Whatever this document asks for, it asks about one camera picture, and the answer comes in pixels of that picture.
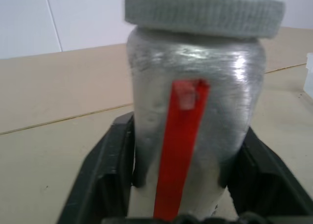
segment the wall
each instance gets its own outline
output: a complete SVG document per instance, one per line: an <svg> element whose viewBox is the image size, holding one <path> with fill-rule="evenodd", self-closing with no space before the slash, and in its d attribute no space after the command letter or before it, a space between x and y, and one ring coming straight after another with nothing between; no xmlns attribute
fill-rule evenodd
<svg viewBox="0 0 313 224"><path fill-rule="evenodd" d="M313 28L311 0L283 0L283 26ZM0 59L125 43L123 0L0 0Z"/></svg>

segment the black holder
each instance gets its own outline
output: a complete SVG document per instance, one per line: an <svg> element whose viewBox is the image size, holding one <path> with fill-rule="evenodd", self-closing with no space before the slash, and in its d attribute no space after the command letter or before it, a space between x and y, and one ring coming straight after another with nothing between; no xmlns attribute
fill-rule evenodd
<svg viewBox="0 0 313 224"><path fill-rule="evenodd" d="M87 155L58 224L164 224L125 219L134 163L133 113L118 117ZM280 159L249 128L227 183L235 222L208 218L204 224L313 223L313 201ZM174 224L200 223L179 216Z"/></svg>

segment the silver jar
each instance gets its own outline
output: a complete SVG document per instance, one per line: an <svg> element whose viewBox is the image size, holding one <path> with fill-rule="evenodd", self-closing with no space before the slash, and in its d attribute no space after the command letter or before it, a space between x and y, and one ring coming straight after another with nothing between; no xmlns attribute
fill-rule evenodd
<svg viewBox="0 0 313 224"><path fill-rule="evenodd" d="M284 4L275 0L125 0L125 20L137 25L127 42L136 137L130 216L170 221L178 213L200 219L212 214L261 91L265 54L257 38L274 37L283 14ZM203 81L210 91L178 190L175 172L181 170L166 171L163 156L165 145L173 145L165 153L167 159L173 157L168 164L187 161L177 159L184 148L167 140L172 93L179 81ZM192 97L199 103L199 96ZM166 183L164 174L170 178ZM170 188L161 192L162 205L159 181L163 190ZM176 193L175 199L179 194L171 212L168 191Z"/></svg>
<svg viewBox="0 0 313 224"><path fill-rule="evenodd" d="M261 91L265 54L256 39L136 28L127 43L134 90L135 185L131 216L154 213L160 153L175 80L211 86L179 213L209 216L225 189Z"/></svg>

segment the red strip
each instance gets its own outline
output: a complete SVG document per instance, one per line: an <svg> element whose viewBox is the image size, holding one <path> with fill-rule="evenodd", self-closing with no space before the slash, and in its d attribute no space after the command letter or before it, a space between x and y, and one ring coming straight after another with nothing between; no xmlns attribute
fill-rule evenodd
<svg viewBox="0 0 313 224"><path fill-rule="evenodd" d="M174 81L156 188L154 218L177 216L184 183L210 86L202 80Z"/></svg>

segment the gray lid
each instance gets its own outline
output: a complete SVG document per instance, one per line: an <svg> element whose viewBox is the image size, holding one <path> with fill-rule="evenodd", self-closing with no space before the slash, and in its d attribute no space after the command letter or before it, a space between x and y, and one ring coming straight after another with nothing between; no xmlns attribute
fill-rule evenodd
<svg viewBox="0 0 313 224"><path fill-rule="evenodd" d="M125 0L125 21L202 35L272 38L285 5L276 0Z"/></svg>

